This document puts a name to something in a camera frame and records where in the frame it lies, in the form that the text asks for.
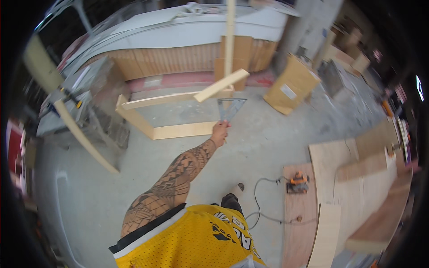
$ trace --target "light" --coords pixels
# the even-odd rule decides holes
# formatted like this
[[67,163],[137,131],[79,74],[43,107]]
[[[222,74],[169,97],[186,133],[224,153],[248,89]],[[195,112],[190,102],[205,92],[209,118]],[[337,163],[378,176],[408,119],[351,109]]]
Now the light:
[[49,13],[49,15],[47,15],[37,26],[36,26],[36,28],[34,28],[34,30],[37,30],[37,28],[39,28],[41,25],[42,25],[42,23],[50,16],[50,15],[52,15],[52,12],[51,13]]
[[420,99],[423,101],[423,89],[422,89],[422,83],[420,82],[419,77],[416,75],[416,87],[417,87],[417,91],[419,92],[420,95]]

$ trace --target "shoe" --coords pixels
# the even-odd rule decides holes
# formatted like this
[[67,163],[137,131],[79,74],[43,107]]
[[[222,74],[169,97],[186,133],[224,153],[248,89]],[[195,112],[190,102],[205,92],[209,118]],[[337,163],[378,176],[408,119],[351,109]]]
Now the shoe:
[[244,192],[244,184],[241,182],[239,184],[235,185],[230,190],[230,193],[233,193],[238,199],[240,199],[240,197],[243,195],[243,192]]

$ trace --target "black waistband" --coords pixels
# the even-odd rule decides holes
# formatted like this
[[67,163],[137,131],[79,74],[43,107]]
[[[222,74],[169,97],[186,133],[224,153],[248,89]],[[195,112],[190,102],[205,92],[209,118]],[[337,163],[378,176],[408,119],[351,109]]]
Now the black waistband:
[[171,217],[176,215],[179,211],[185,208],[186,203],[182,203],[178,205],[175,208],[170,209],[165,214],[159,216],[158,218],[154,219],[153,221],[149,222],[145,226],[142,226],[138,228],[135,231],[132,231],[131,233],[127,234],[123,238],[121,238],[116,245],[109,247],[110,251],[115,254],[121,250],[123,250],[126,246],[133,243],[135,240],[139,239],[140,237],[144,236],[148,232],[152,231],[156,227],[158,227],[163,222],[169,220]]

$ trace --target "concrete floor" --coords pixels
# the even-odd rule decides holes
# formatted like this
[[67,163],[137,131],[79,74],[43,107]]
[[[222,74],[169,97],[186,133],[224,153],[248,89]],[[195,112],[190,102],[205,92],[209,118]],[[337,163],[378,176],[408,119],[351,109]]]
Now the concrete floor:
[[[245,215],[257,211],[253,192],[256,181],[276,179],[282,166],[310,162],[308,144],[354,137],[376,125],[384,113],[362,79],[350,75],[359,96],[346,104],[333,103],[323,87],[314,90],[311,104],[303,103],[284,116],[262,96],[266,89],[247,87],[235,97],[247,98],[233,118],[227,144],[219,148],[192,182],[189,205],[220,202],[238,182],[246,190],[240,203]],[[188,88],[189,91],[201,90]],[[144,94],[169,94],[162,89]],[[218,119],[216,101],[194,101],[140,108],[153,126]],[[35,199],[42,223],[70,267],[116,267],[109,246],[119,239],[122,220],[131,202],[149,189],[180,153],[198,146],[208,136],[151,141],[130,127],[128,149],[118,159],[121,171],[112,175],[82,147],[68,151],[44,144],[38,150]],[[262,181],[257,198],[262,212],[284,216],[284,185]],[[252,226],[256,216],[248,219]],[[261,218],[251,231],[256,248],[269,267],[280,267],[283,226]]]

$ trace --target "power cord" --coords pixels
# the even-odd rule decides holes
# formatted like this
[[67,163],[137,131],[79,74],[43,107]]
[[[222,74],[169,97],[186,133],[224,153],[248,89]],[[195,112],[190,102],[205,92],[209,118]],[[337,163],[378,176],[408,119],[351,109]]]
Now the power cord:
[[277,180],[270,180],[270,179],[267,179],[267,178],[260,178],[260,179],[256,182],[256,184],[255,184],[255,188],[254,188],[254,191],[253,191],[253,196],[254,196],[254,198],[255,198],[256,205],[258,206],[258,211],[253,212],[253,213],[250,213],[250,214],[249,214],[245,219],[246,219],[246,221],[247,221],[247,219],[248,219],[250,216],[255,215],[255,214],[258,214],[258,218],[256,219],[255,224],[254,224],[252,227],[250,227],[250,228],[249,228],[249,230],[252,230],[253,228],[255,228],[255,226],[258,224],[258,221],[259,221],[259,219],[261,218],[261,216],[262,216],[262,217],[264,217],[264,218],[266,218],[266,219],[269,219],[269,220],[272,220],[272,221],[278,222],[279,224],[288,224],[288,225],[305,225],[305,224],[307,224],[307,223],[312,223],[312,222],[317,221],[317,218],[314,218],[314,219],[311,219],[311,220],[308,220],[308,221],[305,221],[305,222],[298,222],[298,223],[294,223],[294,221],[300,221],[300,220],[299,220],[299,217],[298,217],[298,218],[295,218],[295,219],[293,219],[293,220],[291,220],[291,221],[287,222],[286,220],[279,220],[279,219],[271,218],[271,217],[266,216],[264,213],[262,213],[262,212],[261,212],[261,207],[259,206],[258,200],[257,200],[257,198],[256,198],[256,187],[258,186],[258,183],[259,183],[260,181],[269,181],[269,182],[275,182],[275,184],[276,184],[276,185],[278,185],[279,183],[281,183],[281,180],[282,180],[282,179],[286,180],[286,178],[285,178],[284,176],[281,176],[281,177],[280,177],[280,178],[278,178]]

